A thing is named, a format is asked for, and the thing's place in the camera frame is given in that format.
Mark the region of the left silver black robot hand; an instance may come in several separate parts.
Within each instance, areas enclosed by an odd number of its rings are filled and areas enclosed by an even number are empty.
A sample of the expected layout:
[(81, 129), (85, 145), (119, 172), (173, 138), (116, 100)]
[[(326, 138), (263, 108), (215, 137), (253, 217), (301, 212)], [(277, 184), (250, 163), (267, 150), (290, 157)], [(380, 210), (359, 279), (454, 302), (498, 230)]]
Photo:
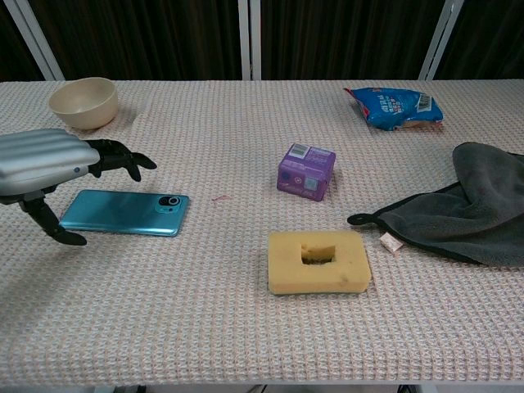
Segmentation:
[(64, 229), (45, 201), (58, 185), (91, 174), (124, 168), (136, 182), (140, 168), (156, 163), (112, 139), (83, 140), (64, 129), (32, 129), (1, 136), (1, 203), (17, 204), (52, 239), (84, 246), (86, 239)]

